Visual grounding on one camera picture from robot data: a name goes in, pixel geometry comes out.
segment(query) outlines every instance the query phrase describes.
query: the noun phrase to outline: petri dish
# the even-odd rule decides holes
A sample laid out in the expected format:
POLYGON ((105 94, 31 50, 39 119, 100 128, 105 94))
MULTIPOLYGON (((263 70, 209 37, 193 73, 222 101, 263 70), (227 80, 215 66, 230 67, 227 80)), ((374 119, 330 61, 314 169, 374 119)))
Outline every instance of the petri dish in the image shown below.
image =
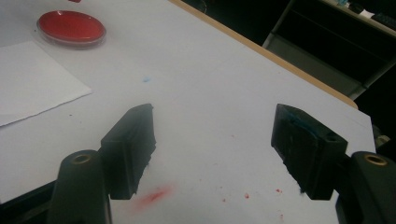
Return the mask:
POLYGON ((37 28, 49 42, 78 49, 98 46, 106 35, 99 20, 76 11, 47 12, 38 19, 37 28))

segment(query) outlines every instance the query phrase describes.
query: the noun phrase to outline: red stain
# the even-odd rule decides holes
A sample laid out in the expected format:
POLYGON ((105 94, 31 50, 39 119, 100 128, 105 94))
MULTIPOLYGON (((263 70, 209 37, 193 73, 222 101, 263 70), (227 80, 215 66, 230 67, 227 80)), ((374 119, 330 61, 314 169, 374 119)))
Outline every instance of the red stain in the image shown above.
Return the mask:
POLYGON ((159 202, 173 191, 172 187, 157 188, 155 192, 152 192, 146 196, 137 199, 134 204, 135 211, 142 211, 155 203, 159 202))

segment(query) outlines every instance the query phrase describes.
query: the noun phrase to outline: white table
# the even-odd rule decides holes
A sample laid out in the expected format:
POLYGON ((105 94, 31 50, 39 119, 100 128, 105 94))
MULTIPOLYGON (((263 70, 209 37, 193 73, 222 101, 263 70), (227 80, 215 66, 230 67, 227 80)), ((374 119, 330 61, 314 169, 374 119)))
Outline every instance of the white table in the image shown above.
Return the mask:
POLYGON ((336 195, 300 195, 270 146, 278 103, 345 137, 349 155, 374 149, 369 117, 170 2, 2 0, 0 15, 0 47, 34 41, 93 89, 0 128, 2 202, 55 179, 65 156, 98 149, 144 103, 154 106, 157 149, 137 195, 111 202, 114 223, 337 223, 336 195), (56 9, 99 19, 106 43, 71 50, 42 40, 35 22, 56 9), (139 207, 158 190, 167 194, 139 207))

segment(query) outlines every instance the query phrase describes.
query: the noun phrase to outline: white paper sheet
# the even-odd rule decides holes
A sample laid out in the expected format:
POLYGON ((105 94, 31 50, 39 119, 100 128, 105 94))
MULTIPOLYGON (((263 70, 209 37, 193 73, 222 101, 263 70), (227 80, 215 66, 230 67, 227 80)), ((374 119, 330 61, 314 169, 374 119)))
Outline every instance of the white paper sheet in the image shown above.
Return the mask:
POLYGON ((32 41, 0 48, 0 126, 91 92, 32 41))

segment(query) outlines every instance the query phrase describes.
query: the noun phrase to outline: white tabletop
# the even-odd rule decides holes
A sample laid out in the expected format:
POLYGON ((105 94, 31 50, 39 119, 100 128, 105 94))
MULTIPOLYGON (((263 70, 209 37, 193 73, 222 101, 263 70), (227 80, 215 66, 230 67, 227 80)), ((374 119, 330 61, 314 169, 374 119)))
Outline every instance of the white tabletop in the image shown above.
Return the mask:
POLYGON ((34 41, 93 94, 0 127, 0 200, 56 178, 61 160, 98 149, 131 107, 154 106, 157 149, 114 223, 337 223, 331 202, 310 201, 270 146, 276 104, 299 107, 349 143, 373 151, 370 118, 164 0, 2 0, 0 47, 34 41), (52 10, 106 27, 89 50, 35 32, 52 10), (150 193, 165 192, 141 206, 150 193))

